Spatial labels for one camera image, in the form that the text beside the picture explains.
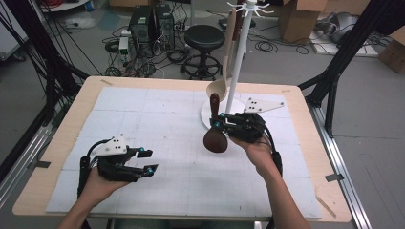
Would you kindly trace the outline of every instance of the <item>round stool seat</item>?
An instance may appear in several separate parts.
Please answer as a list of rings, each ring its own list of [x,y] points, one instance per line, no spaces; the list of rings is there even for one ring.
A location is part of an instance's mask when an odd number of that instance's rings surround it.
[[[197,25],[190,27],[185,32],[184,41],[200,52],[211,52],[223,45],[225,36],[215,27]]]

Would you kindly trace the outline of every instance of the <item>human arm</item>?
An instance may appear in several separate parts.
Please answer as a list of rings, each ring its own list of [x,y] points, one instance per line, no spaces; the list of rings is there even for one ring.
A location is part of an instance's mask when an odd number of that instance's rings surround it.
[[[116,189],[127,184],[128,182],[106,180],[98,174],[97,167],[94,167],[90,172],[80,197],[57,228],[80,228],[83,221],[94,207],[109,197]]]
[[[235,138],[232,141],[246,151],[247,157],[256,166],[256,171],[265,180],[276,228],[309,228],[277,170],[271,157],[271,149],[265,141],[261,139],[255,143],[247,143]]]

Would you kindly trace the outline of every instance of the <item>forearm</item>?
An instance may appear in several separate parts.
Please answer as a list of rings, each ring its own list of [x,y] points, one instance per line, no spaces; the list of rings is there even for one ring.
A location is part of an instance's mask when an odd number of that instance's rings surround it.
[[[275,166],[261,171],[265,180],[271,210],[277,229],[309,228]]]
[[[86,202],[86,199],[78,199],[71,210],[60,222],[58,229],[81,228],[83,221],[87,218],[94,205]]]

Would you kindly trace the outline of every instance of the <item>human hand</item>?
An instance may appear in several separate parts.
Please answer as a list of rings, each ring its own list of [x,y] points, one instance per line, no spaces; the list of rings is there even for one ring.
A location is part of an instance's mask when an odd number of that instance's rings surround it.
[[[108,198],[115,190],[124,187],[129,182],[110,181],[98,173],[97,167],[92,168],[86,185],[79,198],[83,198],[91,207]]]
[[[246,151],[247,157],[256,166],[256,170],[261,176],[264,175],[265,171],[268,171],[268,168],[277,170],[271,156],[271,148],[263,138],[254,143],[248,143],[234,137],[230,139]]]

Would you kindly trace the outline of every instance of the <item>black stool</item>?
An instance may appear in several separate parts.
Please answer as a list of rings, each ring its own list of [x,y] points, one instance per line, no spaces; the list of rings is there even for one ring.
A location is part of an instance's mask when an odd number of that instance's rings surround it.
[[[198,50],[200,54],[188,57],[181,65],[181,72],[188,73],[189,79],[212,77],[212,80],[215,80],[215,75],[221,71],[222,65],[210,53],[223,45],[224,34],[215,27],[197,25],[190,27],[185,32],[184,41],[191,48]],[[196,57],[200,58],[200,63],[191,63],[191,60]],[[207,59],[213,60],[215,64],[207,64]]]

